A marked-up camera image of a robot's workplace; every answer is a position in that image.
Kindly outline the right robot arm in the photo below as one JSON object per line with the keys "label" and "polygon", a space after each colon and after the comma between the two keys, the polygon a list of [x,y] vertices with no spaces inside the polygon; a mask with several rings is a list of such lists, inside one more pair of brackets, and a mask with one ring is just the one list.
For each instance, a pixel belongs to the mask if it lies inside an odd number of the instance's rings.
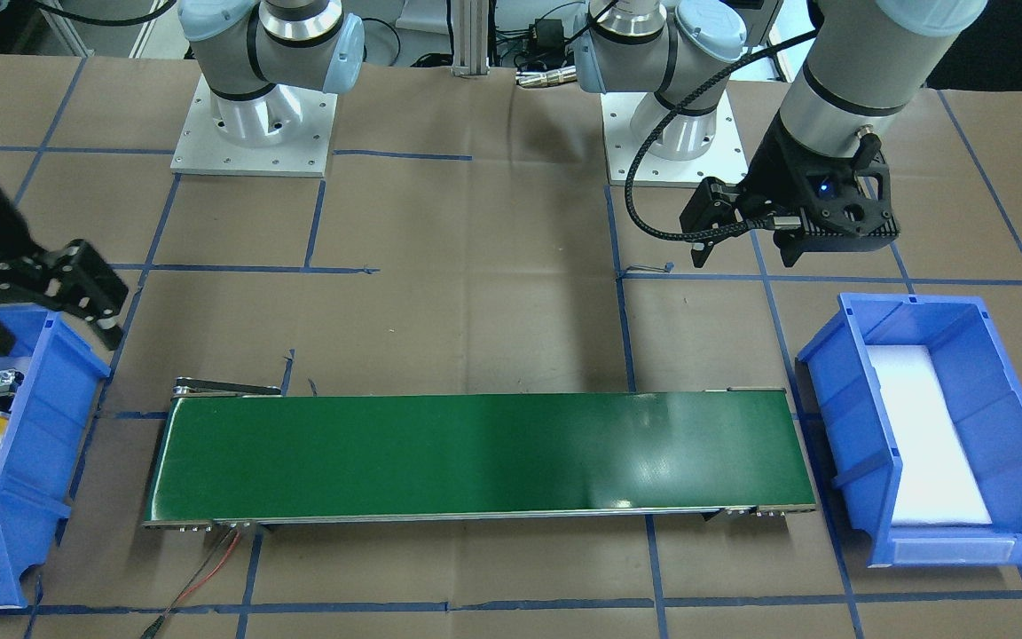
{"label": "right robot arm", "polygon": [[[288,141],[301,122],[293,88],[342,94],[364,62],[364,24],[338,1],[181,1],[184,36],[210,85],[214,123],[226,140]],[[0,186],[0,304],[37,304],[90,325],[110,351],[129,287],[83,239],[48,250]],[[0,356],[16,336],[0,320]]]}

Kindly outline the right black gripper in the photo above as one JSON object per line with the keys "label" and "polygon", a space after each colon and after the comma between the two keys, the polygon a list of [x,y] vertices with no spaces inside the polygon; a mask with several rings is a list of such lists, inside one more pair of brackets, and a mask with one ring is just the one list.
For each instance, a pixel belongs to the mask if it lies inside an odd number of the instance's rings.
{"label": "right black gripper", "polygon": [[[114,351],[124,339],[119,312],[130,288],[93,244],[77,239],[61,250],[37,249],[24,216],[0,187],[0,304],[37,304],[90,325]],[[0,356],[16,338],[0,322]]]}

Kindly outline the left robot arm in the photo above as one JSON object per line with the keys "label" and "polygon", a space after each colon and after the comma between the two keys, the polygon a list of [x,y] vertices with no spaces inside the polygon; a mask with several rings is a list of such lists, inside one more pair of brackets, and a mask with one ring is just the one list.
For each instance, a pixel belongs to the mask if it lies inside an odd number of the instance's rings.
{"label": "left robot arm", "polygon": [[645,234],[692,248],[705,266],[722,241],[772,232],[784,265],[807,252],[876,252],[900,226],[883,136],[983,1],[811,1],[811,45],[745,175],[699,182],[677,232],[645,222],[633,201],[646,154],[698,156],[670,130],[712,132],[731,74],[782,51],[749,52],[741,13],[722,1],[588,1],[573,41],[580,89],[642,94],[637,149],[624,170],[628,216]]}

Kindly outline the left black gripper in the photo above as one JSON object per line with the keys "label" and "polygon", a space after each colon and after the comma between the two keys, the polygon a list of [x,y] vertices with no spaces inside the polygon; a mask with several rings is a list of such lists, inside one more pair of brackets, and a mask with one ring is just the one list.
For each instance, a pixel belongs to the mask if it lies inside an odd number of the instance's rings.
{"label": "left black gripper", "polygon": [[[768,218],[778,208],[788,215],[806,213],[812,222],[835,232],[856,232],[857,224],[844,213],[856,194],[851,161],[823,156],[795,140],[775,115],[766,127],[741,185],[705,177],[679,215],[682,233],[703,233],[694,241],[692,262],[705,267],[715,244],[747,231],[746,219]],[[807,252],[803,233],[778,233],[777,247],[784,267],[794,267]]]}

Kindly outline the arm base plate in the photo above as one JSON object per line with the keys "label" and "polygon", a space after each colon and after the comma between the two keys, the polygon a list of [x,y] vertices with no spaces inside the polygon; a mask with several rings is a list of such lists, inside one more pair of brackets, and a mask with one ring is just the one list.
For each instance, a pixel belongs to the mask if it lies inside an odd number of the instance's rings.
{"label": "arm base plate", "polygon": [[[601,96],[609,182],[622,186],[641,142],[668,110],[652,93],[614,92]],[[715,177],[734,185],[749,165],[726,93],[714,112],[673,118],[638,167],[634,185],[695,187]]]}
{"label": "arm base plate", "polygon": [[277,85],[249,101],[217,96],[200,78],[176,142],[177,174],[323,178],[338,97]]}

